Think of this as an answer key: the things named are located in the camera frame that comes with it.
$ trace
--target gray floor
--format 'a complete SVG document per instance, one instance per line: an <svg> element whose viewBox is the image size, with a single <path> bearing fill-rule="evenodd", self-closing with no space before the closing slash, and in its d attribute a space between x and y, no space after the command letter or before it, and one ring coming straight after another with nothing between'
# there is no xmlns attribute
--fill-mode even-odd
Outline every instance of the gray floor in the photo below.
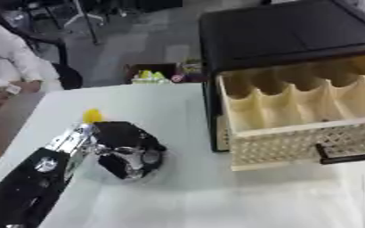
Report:
<svg viewBox="0 0 365 228"><path fill-rule="evenodd" d="M200 58L198 17L203 12L258 5L259 0L184 0L183 8L112 17L96 30L101 45L91 43L85 24L78 21L63 31L70 65L84 77L85 87L123 83L125 64L161 63ZM50 50L46 58L53 59Z"/></svg>

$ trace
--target white tablecloth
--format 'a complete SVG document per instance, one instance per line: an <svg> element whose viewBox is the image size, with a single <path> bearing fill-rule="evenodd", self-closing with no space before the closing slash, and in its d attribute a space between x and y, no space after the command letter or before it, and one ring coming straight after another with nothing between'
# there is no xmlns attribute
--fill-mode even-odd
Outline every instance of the white tablecloth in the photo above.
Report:
<svg viewBox="0 0 365 228"><path fill-rule="evenodd" d="M365 227L365 162L233 173L209 148L200 85L122 85L48 94L0 160L0 179L98 108L154 134L170 156L143 183L89 157L42 228Z"/></svg>

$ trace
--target drawer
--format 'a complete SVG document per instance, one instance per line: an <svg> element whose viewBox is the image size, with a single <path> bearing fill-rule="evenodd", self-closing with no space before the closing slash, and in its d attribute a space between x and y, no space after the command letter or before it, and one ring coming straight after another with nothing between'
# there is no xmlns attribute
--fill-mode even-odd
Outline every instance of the drawer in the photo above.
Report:
<svg viewBox="0 0 365 228"><path fill-rule="evenodd" d="M232 170L365 160L365 56L225 71L217 82Z"/></svg>

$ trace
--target metal robotic hand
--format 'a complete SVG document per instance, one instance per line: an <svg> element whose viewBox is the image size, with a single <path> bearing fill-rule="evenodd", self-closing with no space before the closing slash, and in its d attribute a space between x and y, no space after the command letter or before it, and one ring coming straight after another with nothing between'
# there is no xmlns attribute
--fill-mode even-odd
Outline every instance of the metal robotic hand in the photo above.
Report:
<svg viewBox="0 0 365 228"><path fill-rule="evenodd" d="M0 228L38 227L90 153L118 178L137 180L161 167L165 151L157 138L128 122L70 128L0 182Z"/></svg>

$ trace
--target person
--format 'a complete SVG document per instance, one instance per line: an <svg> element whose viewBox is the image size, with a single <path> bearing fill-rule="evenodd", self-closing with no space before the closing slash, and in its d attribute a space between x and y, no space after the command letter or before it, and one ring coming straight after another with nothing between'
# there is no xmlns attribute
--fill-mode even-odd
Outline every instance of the person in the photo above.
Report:
<svg viewBox="0 0 365 228"><path fill-rule="evenodd" d="M37 57L23 39L0 26L0 107L13 95L7 90L9 86L23 94L62 90L58 71L65 67L55 67Z"/></svg>

